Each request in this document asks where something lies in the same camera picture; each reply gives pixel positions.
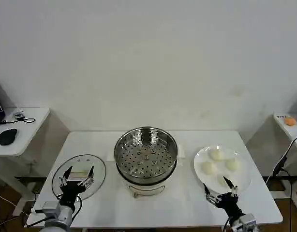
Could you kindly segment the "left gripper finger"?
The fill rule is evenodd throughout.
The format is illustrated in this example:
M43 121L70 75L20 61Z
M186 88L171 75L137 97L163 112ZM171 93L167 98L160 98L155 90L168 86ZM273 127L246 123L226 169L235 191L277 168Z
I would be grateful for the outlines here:
M67 180L69 178L69 175L72 171L72 166L70 166L62 176L59 176L59 186L62 187L62 186L66 186L67 185Z
M91 167L88 176L80 181L77 185L85 188L89 188L94 183L94 166Z

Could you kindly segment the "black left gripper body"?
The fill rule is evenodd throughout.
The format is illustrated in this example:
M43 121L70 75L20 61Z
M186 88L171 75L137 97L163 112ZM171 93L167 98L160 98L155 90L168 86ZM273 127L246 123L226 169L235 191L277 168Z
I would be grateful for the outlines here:
M60 187L62 196L59 200L60 205L74 206L78 194L85 191L85 186L79 183L67 183Z

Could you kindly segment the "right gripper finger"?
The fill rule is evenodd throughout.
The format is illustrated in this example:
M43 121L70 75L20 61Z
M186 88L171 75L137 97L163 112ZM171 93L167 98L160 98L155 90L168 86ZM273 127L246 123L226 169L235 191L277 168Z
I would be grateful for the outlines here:
M208 187L205 184L203 184L203 185L204 185L206 200L209 203L211 203L212 205L217 205L219 203L220 199L217 196L211 194L211 192L209 191Z
M237 196L237 190L238 187L236 185L234 185L228 178L226 178L225 176L223 176L223 179L225 180L226 184L229 186L229 188L231 189L231 195L232 196Z

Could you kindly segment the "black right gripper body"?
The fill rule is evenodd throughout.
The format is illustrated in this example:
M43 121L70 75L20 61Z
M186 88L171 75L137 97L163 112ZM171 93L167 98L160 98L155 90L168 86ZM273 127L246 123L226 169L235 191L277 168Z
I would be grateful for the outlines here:
M238 195L231 192L217 196L216 207L223 209L229 217L240 217L242 210L238 207Z

